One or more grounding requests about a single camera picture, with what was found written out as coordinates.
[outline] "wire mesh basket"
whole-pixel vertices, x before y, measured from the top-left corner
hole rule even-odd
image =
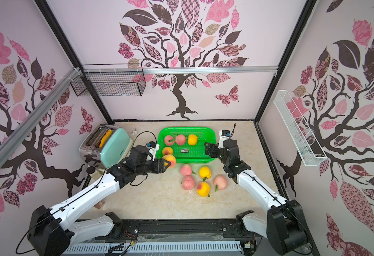
[[[99,96],[142,96],[146,80],[142,69],[134,71],[112,69],[85,70],[70,83],[77,96],[91,96],[87,86],[93,86]]]
[[[288,103],[294,106],[292,111],[288,108]],[[327,159],[325,152],[323,151],[321,145],[317,141],[313,130],[309,127],[307,120],[301,114],[298,106],[293,101],[291,95],[287,90],[279,90],[274,99],[274,104],[278,109],[279,114],[282,117],[289,134],[301,156],[302,162],[305,166],[317,166],[321,162]],[[299,123],[302,123],[306,128],[301,131],[300,125],[295,120],[294,116],[297,116]],[[314,152],[309,145],[309,142],[316,142],[320,148],[319,152]]]

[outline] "wall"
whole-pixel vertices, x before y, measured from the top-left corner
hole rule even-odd
[[[319,1],[277,90],[328,156],[305,167],[270,102],[261,128],[320,254],[374,255],[374,1]]]
[[[0,145],[70,69],[33,1],[0,0]],[[6,161],[0,169],[0,255],[15,254],[37,207],[80,190],[85,171],[78,147],[101,122],[92,100],[68,89]],[[31,248],[25,239],[19,252]]]
[[[278,65],[305,0],[48,2],[82,64],[145,59],[146,68],[171,68]],[[255,118],[271,79],[271,73],[146,75],[142,97],[102,100],[113,119]]]

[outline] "black wire basket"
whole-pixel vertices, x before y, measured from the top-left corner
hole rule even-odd
[[[91,96],[92,86],[99,96],[142,96],[146,88],[143,69],[136,71],[85,70],[70,83],[77,96]]]

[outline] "toaster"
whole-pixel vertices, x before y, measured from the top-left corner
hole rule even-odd
[[[112,167],[127,156],[133,140],[127,132],[113,125],[99,125],[83,141],[79,155],[98,169]]]

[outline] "butterfly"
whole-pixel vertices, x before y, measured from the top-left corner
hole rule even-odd
[[[91,132],[93,126],[90,124],[93,122],[94,117],[91,114],[88,114],[87,111],[82,107],[82,116],[84,119],[84,124],[80,128],[79,134],[83,134],[86,131]]]
[[[222,100],[223,101],[223,104],[227,105],[231,103],[230,100],[232,101],[236,101],[238,100],[238,85],[235,85],[231,90],[230,90],[230,93],[228,95],[224,95],[224,94],[219,94],[219,95],[216,95],[215,98],[219,99],[219,100]]]

